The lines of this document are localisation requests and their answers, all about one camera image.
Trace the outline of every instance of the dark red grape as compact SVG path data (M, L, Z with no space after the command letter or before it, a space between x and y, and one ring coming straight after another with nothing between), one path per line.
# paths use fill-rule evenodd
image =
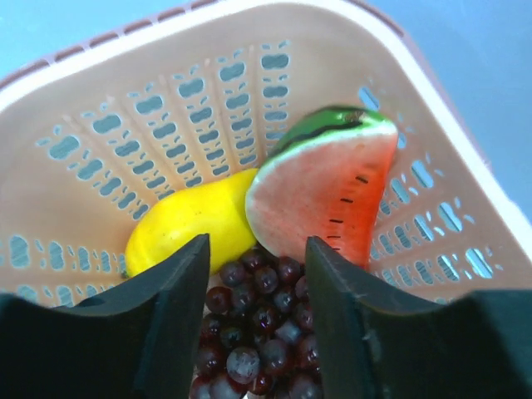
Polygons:
M296 306L293 320L305 332L311 333L314 329L313 311L308 303L300 303Z
M292 287L288 285L281 287L273 295L273 304L281 313L290 313L293 308L296 306L297 298L296 294L293 291Z
M209 389L210 379L207 376L196 377L190 386L189 399L211 399Z
M223 327L219 332L219 340L226 349L234 349L246 342L244 330L237 323L231 323Z
M198 356L196 357L196 367L198 373L203 376L212 377L224 368L225 350L218 343L208 343L200 345Z
M264 255L264 257L268 260L270 264L275 264L278 261L277 256L273 255L271 252L269 252L261 243L257 243L254 246L254 249L258 250L261 254Z
M233 380L247 385L259 374L259 354L251 347L237 347L227 357L226 368Z
M269 341L269 336L268 335L262 335L262 334L254 334L253 335L253 344L254 346L260 350L260 348L267 342Z
M304 369L314 369L319 366L318 343L314 334L309 335L298 344L298 362Z
M229 313L227 313L227 318L231 321L242 324L242 323L245 323L248 315L249 315L249 311L233 309L229 311Z
M219 277L227 287L234 288L246 279L246 269L239 261L228 262L220 269Z
M206 314L201 321L200 341L208 342L218 338L223 323L224 316L214 313Z
M279 313L269 305L260 306L251 317L255 332L269 335L275 331L279 323Z
M322 383L322 370L319 368L319 366L310 369L308 372L310 372L310 375L314 378L314 381L318 384Z
M322 399L323 390L307 374L298 374L290 380L289 384L290 397L298 399Z
M291 399L287 384L279 384L273 388L273 391L275 393L272 399Z
M261 294L272 293L279 285L277 273L270 267L260 268L255 272L255 285Z
M271 391L273 378L265 372L259 372L257 377L248 385L248 391L255 395L266 395Z
M257 302L255 302L255 306L253 308L253 310L257 310L257 308L261 307L261 306L273 306L271 301L270 301L270 297L268 295L261 295L259 293L259 299L257 299Z
M251 248L240 257L240 262L244 264L244 267L250 273L254 273L256 270L266 266L268 259L259 249Z
M308 302L307 276L302 276L296 283L296 297L302 302Z
M288 345L280 339L271 339L260 350L264 371L271 376L280 376L292 365L292 357Z
M301 264L292 258L279 258L277 274L283 284L295 285L301 277Z
M228 312L231 310L231 290L226 287L212 287L207 291L205 305L212 313Z
M233 288L233 292L231 294L231 303L236 310L244 311L251 308L251 306L257 300L257 297L257 292L255 291L255 287L251 284L251 282L244 281Z
M275 336L289 345L297 344L302 335L301 329L290 319L275 330Z
M219 374L209 389L210 399L241 399L246 391L246 386L238 384L226 372Z

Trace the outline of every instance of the blue surface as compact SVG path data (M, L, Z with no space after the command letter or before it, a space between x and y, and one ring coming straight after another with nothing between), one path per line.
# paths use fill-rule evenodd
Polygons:
M414 38L490 158L495 176L532 219L532 2L369 0ZM0 0L0 76L180 0Z

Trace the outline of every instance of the plastic lemon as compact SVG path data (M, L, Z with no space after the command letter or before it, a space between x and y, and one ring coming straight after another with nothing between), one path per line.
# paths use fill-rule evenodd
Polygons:
M170 257L198 234L209 234L210 274L253 247L245 195L257 169L177 191L142 218L126 246L126 272L134 277Z

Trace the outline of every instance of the watermelon slice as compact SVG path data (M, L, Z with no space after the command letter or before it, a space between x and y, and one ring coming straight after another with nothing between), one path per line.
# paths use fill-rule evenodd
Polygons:
M257 240L276 256L304 262L318 236L367 268L372 231L397 147L397 127L378 112L330 106L283 136L246 194Z

